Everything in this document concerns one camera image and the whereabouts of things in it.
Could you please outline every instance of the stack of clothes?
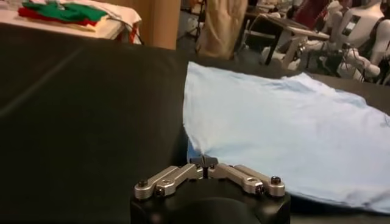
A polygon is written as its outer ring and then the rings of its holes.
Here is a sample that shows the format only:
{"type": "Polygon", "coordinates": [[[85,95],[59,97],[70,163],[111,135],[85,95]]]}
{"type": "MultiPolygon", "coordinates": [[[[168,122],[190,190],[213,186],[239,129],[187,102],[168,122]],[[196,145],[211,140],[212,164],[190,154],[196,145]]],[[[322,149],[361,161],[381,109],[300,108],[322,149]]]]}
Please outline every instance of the stack of clothes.
{"type": "Polygon", "coordinates": [[[48,2],[47,4],[36,4],[24,2],[18,13],[19,16],[30,20],[64,24],[74,29],[93,32],[96,31],[98,23],[101,25],[107,19],[105,11],[75,3],[48,2]]]}
{"type": "Polygon", "coordinates": [[[108,19],[113,19],[125,24],[131,43],[139,43],[135,36],[141,17],[127,7],[91,0],[28,0],[18,13],[35,22],[91,32],[97,32],[108,19]]]}

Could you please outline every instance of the bolt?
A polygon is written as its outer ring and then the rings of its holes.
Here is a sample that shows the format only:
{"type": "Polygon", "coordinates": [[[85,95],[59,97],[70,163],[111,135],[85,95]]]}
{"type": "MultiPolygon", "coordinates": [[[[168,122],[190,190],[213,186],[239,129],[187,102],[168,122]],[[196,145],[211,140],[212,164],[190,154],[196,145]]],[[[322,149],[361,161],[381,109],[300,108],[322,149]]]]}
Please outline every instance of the bolt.
{"type": "Polygon", "coordinates": [[[271,177],[271,184],[272,185],[279,185],[282,182],[282,179],[280,177],[271,177]]]}
{"type": "Polygon", "coordinates": [[[145,187],[147,185],[147,180],[141,180],[138,182],[138,187],[145,187]]]}
{"type": "Polygon", "coordinates": [[[164,190],[163,188],[161,188],[161,187],[160,187],[160,188],[157,188],[155,194],[156,194],[156,196],[158,196],[158,197],[163,197],[164,194],[165,194],[165,190],[164,190]]]}

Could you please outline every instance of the t-shirt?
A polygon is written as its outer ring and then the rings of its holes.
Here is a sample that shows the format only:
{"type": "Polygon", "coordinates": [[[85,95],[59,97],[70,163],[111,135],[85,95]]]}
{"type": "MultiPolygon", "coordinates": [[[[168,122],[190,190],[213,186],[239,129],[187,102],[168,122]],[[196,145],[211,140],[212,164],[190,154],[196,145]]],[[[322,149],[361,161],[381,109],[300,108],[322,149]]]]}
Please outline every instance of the t-shirt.
{"type": "Polygon", "coordinates": [[[189,63],[183,124],[189,156],[282,177],[310,200],[390,213],[390,117],[360,96],[306,74],[273,80],[189,63]]]}

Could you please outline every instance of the humanoid robot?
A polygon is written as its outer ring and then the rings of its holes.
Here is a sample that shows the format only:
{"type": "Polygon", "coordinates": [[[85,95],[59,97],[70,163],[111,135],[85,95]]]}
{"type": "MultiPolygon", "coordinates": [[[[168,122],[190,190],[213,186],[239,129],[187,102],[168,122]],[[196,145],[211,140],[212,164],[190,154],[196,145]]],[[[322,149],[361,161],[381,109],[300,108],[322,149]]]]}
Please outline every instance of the humanoid robot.
{"type": "Polygon", "coordinates": [[[371,81],[381,73],[378,65],[390,42],[390,20],[384,19],[380,5],[381,0],[371,0],[345,14],[334,13],[329,41],[308,41],[305,50],[338,52],[341,62],[336,71],[341,77],[371,81]]]}

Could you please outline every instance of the black table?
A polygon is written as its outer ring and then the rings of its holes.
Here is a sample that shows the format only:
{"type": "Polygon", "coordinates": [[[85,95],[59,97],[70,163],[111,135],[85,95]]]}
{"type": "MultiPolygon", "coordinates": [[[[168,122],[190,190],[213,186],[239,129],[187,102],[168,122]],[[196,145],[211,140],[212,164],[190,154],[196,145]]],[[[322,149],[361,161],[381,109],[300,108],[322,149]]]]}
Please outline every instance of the black table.
{"type": "MultiPolygon", "coordinates": [[[[0,222],[129,223],[133,185],[186,163],[189,60],[263,77],[297,73],[5,24],[0,52],[0,222]]],[[[314,78],[390,113],[386,87],[314,78]]],[[[390,222],[324,212],[292,222],[390,222]]]]}

